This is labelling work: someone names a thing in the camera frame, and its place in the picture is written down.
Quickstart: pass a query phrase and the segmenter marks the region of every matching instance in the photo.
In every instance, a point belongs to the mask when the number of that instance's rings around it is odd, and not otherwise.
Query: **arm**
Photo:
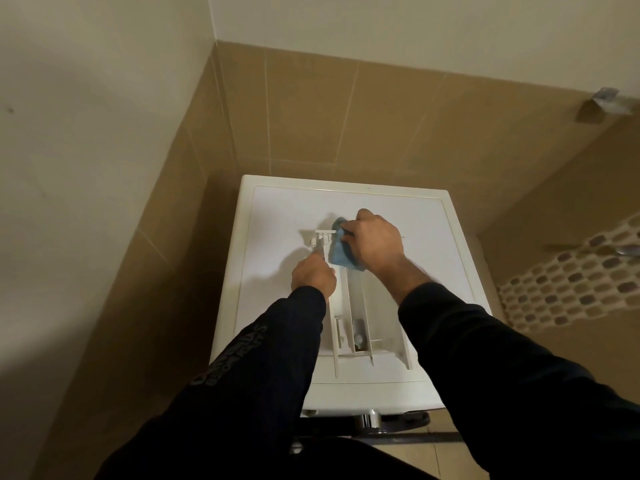
[[[356,257],[399,304],[420,365],[482,468],[521,477],[631,462],[640,406],[432,282],[381,217],[361,210],[347,227]]]
[[[239,452],[250,455],[245,469],[286,457],[335,289],[317,255],[301,261],[292,278],[289,297],[245,327],[164,414],[104,462],[98,479],[204,478],[226,463],[237,467]]]

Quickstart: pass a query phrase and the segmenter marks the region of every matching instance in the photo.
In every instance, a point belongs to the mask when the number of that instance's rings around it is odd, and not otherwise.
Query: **black sweatshirt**
[[[316,364],[325,312],[324,297],[315,288],[302,287],[277,300],[164,414],[113,453],[97,478],[208,478],[228,476],[227,467],[276,468],[285,475],[293,468],[287,452]],[[583,367],[437,283],[409,293],[398,315],[469,451],[492,478],[638,475],[640,406],[598,384]],[[340,460],[341,454],[347,459]],[[336,472],[334,462],[348,461],[360,474],[363,463],[378,463],[404,476],[422,475],[384,457],[342,441],[333,453],[323,452],[323,461],[296,465],[302,469],[296,476]]]

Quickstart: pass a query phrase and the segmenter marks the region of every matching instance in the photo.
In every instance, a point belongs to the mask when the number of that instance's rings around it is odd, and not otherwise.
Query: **cleaning cloth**
[[[340,226],[343,222],[347,222],[347,219],[344,217],[338,217],[331,226],[331,229],[335,231],[335,234],[333,234],[331,248],[329,249],[329,262],[336,266],[345,266],[357,269],[358,271],[364,271],[364,266],[358,263],[358,260],[353,255],[350,245],[340,240],[340,238],[345,234],[353,235],[352,232],[349,232]]]

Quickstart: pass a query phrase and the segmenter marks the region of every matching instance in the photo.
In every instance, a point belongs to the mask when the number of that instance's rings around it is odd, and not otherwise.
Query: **right hand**
[[[368,209],[360,209],[356,220],[342,223],[354,235],[342,236],[353,255],[373,274],[381,273],[404,258],[400,231],[384,218]]]

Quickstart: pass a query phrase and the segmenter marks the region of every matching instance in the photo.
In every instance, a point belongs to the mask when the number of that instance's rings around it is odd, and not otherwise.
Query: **white wall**
[[[27,478],[213,44],[207,0],[0,0],[0,472]]]
[[[217,38],[640,96],[640,0],[211,0]]]

